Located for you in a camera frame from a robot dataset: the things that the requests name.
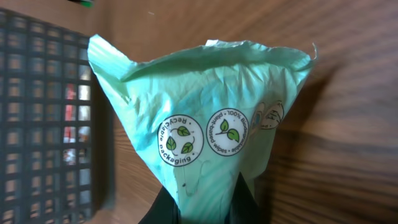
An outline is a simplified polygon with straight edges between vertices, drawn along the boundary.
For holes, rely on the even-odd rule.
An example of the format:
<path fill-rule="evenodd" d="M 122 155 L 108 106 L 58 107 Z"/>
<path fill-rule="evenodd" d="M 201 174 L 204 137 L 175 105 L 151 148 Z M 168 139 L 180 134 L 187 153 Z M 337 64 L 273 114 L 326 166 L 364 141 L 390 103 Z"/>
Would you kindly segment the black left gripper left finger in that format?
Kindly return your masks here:
<path fill-rule="evenodd" d="M 165 187 L 161 188 L 139 224 L 179 224 L 178 206 Z"/>

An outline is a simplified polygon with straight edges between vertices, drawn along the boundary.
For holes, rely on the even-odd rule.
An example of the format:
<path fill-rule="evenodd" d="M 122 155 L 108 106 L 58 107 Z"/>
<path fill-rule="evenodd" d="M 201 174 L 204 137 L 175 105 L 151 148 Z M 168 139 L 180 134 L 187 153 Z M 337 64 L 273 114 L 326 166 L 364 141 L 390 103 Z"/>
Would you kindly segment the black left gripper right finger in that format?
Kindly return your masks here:
<path fill-rule="evenodd" d="M 258 224 L 259 207 L 242 174 L 238 175 L 228 212 L 228 224 Z"/>

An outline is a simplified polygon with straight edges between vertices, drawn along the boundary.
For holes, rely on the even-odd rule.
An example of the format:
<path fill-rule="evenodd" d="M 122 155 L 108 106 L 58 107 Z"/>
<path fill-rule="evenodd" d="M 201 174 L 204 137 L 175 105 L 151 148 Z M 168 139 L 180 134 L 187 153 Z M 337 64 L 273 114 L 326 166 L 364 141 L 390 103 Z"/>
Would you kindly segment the teal wipes packet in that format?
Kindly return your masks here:
<path fill-rule="evenodd" d="M 248 40 L 137 63 L 99 35 L 88 61 L 138 156 L 182 223 L 223 223 L 239 176 L 266 168 L 275 131 L 315 57 Z"/>

